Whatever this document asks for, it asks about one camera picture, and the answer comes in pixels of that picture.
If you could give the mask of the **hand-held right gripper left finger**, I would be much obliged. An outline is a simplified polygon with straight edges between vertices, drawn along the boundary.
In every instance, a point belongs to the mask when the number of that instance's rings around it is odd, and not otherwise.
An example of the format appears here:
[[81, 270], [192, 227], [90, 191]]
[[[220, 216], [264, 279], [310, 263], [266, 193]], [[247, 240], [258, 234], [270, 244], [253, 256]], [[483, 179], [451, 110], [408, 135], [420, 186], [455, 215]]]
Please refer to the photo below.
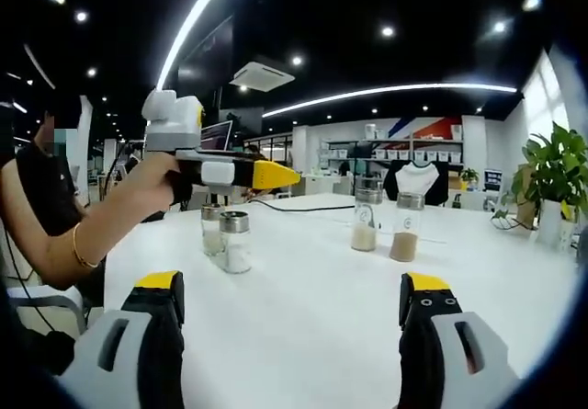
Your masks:
[[118, 310], [74, 345], [57, 378], [82, 408], [183, 408], [185, 285], [180, 271], [152, 273]]

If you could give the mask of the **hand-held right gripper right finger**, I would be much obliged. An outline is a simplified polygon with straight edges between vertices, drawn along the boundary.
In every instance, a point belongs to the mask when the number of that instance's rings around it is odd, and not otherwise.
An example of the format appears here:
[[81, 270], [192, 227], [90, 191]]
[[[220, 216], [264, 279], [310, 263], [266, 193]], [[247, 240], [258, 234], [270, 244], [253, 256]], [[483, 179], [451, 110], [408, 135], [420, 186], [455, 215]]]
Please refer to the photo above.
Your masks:
[[498, 408], [520, 379], [508, 347], [444, 280], [401, 276], [400, 408]]

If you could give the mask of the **person's left hand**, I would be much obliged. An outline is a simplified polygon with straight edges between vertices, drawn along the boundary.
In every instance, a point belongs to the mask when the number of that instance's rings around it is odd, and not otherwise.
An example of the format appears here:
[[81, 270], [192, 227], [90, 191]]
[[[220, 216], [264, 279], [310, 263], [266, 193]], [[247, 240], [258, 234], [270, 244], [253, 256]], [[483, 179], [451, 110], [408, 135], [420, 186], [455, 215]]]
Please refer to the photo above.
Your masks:
[[171, 154], [149, 153], [133, 168], [128, 181], [147, 206], [154, 210], [168, 210], [174, 203], [174, 192], [166, 175], [178, 171], [178, 162]]

